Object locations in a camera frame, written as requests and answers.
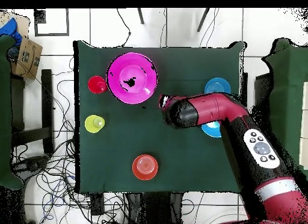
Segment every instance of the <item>black and white button panel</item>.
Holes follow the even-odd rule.
[[[244,141],[260,167],[274,169],[279,166],[278,156],[260,131],[256,129],[247,130],[244,134]]]

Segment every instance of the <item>pink bowl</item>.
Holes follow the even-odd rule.
[[[158,75],[153,62],[134,52],[116,57],[106,72],[110,92],[126,104],[139,104],[153,95]]]

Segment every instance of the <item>dark green tablecloth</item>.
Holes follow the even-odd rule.
[[[11,36],[0,36],[0,185],[18,190],[23,186],[21,179],[12,174],[11,138],[12,138],[12,108],[11,108],[11,77],[10,63],[7,61],[7,51],[15,43]]]
[[[280,38],[274,41],[270,54],[263,60],[274,80],[269,96],[272,132],[298,164],[303,85],[308,81],[308,48]]]
[[[214,77],[225,78],[232,93],[238,93],[242,50],[243,42],[229,49],[92,48],[78,42],[80,192],[238,192],[222,140],[206,135],[201,127],[176,130],[164,124],[158,96],[203,93]],[[95,95],[88,90],[88,80],[94,75],[105,77],[110,62],[124,52],[148,56],[158,70],[158,87],[142,104],[124,104],[109,92]],[[105,119],[96,134],[84,127],[92,114]],[[132,162],[140,154],[153,155],[158,161],[158,173],[150,181],[140,181],[132,172]]]

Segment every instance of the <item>blue object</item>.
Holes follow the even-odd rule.
[[[205,94],[215,93],[215,92],[224,92],[231,93],[230,84],[222,78],[213,78],[205,85]],[[203,124],[201,126],[204,133],[211,137],[219,138],[221,137],[220,133],[220,124],[217,121]]]
[[[230,84],[222,78],[213,78],[205,85],[205,94],[214,92],[231,93]]]
[[[22,43],[22,36],[17,32],[17,22],[13,17],[2,28],[0,28],[0,36],[3,34],[12,36],[12,38],[15,39],[16,43],[14,46],[18,46]]]
[[[207,124],[203,124],[201,126],[203,132],[210,137],[215,137],[215,138],[220,138],[221,133],[220,133],[220,124],[217,121],[210,122]]]

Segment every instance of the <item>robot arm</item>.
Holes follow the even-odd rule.
[[[213,93],[193,97],[161,95],[159,107],[164,122],[175,128],[220,121],[236,158],[237,182],[258,196],[265,209],[265,220],[308,223],[306,197],[243,105],[228,94]]]

